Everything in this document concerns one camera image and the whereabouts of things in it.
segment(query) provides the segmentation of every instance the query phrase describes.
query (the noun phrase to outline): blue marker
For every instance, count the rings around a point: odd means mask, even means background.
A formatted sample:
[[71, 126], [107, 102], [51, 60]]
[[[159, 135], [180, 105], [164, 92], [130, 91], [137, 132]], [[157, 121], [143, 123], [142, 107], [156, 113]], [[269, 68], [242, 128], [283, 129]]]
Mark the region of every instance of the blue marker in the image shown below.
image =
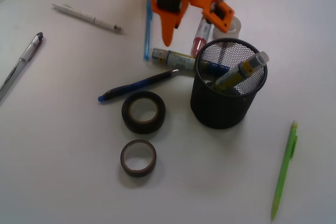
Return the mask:
[[129, 84], [129, 85], [125, 85], [125, 86], [121, 86], [121, 87], [111, 89], [111, 90], [107, 91], [105, 94], [103, 94], [102, 96], [98, 97], [98, 101], [100, 101], [100, 102], [108, 101], [108, 100], [111, 100], [111, 99], [113, 99], [115, 97], [118, 97], [120, 95], [127, 94], [129, 92], [134, 91], [134, 90], [147, 87], [149, 85], [152, 85], [154, 83], [157, 83], [157, 82], [162, 81], [164, 79], [167, 79], [169, 77], [174, 77], [174, 76], [176, 76], [176, 74], [178, 72], [179, 72], [178, 69], [172, 70], [172, 71], [167, 71], [167, 72], [164, 72], [164, 73], [157, 74], [156, 76], [152, 76], [152, 77], [149, 77], [147, 79], [144, 79], [142, 81], [138, 81], [138, 82], [133, 83], [133, 84]]
[[149, 47], [151, 43], [151, 22], [153, 19], [151, 0], [147, 0], [146, 8], [147, 8], [147, 16], [146, 16], [144, 58], [145, 60], [149, 60]]

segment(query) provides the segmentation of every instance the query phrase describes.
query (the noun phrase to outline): green mechanical pencil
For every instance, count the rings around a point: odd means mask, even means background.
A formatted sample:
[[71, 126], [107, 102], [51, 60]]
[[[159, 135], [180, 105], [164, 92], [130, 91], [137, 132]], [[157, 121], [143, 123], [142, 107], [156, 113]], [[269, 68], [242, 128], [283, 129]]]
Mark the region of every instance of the green mechanical pencil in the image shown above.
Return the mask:
[[289, 136], [288, 136], [288, 142], [287, 142], [287, 146], [286, 146], [285, 155], [283, 157], [284, 159], [282, 161], [282, 166], [281, 166], [281, 170], [280, 170], [280, 174], [279, 174], [277, 189], [276, 189], [275, 195], [274, 195], [272, 212], [271, 212], [271, 220], [272, 221], [274, 220], [275, 215], [277, 214], [277, 211], [278, 211], [278, 208], [279, 208], [281, 194], [282, 194], [282, 190], [284, 188], [283, 186], [285, 184], [285, 179], [286, 179], [286, 174], [287, 174], [289, 161], [293, 157], [296, 141], [298, 139], [298, 136], [296, 136], [297, 127], [298, 127], [298, 123], [296, 121], [293, 121], [292, 126], [290, 128]]

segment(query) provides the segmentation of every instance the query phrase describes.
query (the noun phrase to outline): black tape roll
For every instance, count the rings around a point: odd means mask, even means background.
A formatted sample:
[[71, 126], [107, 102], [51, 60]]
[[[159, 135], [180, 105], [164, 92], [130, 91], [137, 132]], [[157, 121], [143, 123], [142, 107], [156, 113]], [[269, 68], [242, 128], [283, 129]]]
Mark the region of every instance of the black tape roll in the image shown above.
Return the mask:
[[[156, 105], [156, 115], [148, 121], [138, 121], [131, 115], [132, 104], [136, 100], [143, 98], [150, 99]], [[157, 131], [162, 126], [166, 115], [166, 107], [161, 97], [157, 94], [149, 91], [142, 91], [134, 93], [124, 101], [121, 115], [130, 131], [138, 134], [149, 134]]]
[[[150, 164], [146, 168], [141, 169], [141, 170], [132, 170], [125, 163], [125, 152], [126, 152], [126, 150], [127, 150], [128, 147], [130, 147], [133, 144], [137, 144], [137, 143], [141, 143], [141, 144], [147, 145], [151, 149], [151, 151], [153, 153], [153, 159], [152, 159], [152, 161], [150, 162]], [[147, 174], [151, 173], [154, 170], [154, 167], [156, 165], [156, 151], [155, 151], [155, 148], [154, 148], [154, 146], [151, 143], [149, 143], [147, 141], [144, 141], [144, 140], [133, 140], [133, 141], [130, 141], [127, 145], [125, 145], [125, 147], [121, 151], [120, 162], [121, 162], [122, 168], [125, 170], [125, 172], [128, 175], [130, 175], [132, 177], [143, 177], [143, 176], [146, 176]]]

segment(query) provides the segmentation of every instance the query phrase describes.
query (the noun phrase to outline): orange claw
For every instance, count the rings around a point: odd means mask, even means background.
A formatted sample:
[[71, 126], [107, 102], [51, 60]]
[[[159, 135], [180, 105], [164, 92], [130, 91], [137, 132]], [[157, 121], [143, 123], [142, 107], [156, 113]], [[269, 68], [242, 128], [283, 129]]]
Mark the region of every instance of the orange claw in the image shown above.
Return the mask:
[[159, 14], [162, 25], [162, 39], [169, 46], [173, 39], [174, 28], [178, 28], [189, 3], [203, 9], [203, 15], [219, 30], [227, 32], [234, 11], [222, 0], [152, 0], [152, 9]]

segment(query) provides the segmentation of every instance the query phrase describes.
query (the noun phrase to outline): silver pen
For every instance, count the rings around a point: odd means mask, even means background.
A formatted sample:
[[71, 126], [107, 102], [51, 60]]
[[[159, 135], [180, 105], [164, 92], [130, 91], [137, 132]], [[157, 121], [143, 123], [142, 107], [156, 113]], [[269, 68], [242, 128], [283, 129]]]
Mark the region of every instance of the silver pen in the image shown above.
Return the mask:
[[19, 61], [16, 63], [15, 67], [12, 69], [8, 77], [6, 78], [5, 82], [0, 87], [0, 101], [4, 97], [4, 95], [7, 93], [9, 88], [14, 83], [15, 79], [19, 76], [19, 74], [22, 72], [24, 67], [26, 66], [26, 63], [31, 60], [31, 58], [34, 55], [35, 49], [41, 44], [43, 40], [43, 33], [38, 33], [34, 39], [31, 41], [27, 49], [24, 51], [24, 53], [19, 58]]

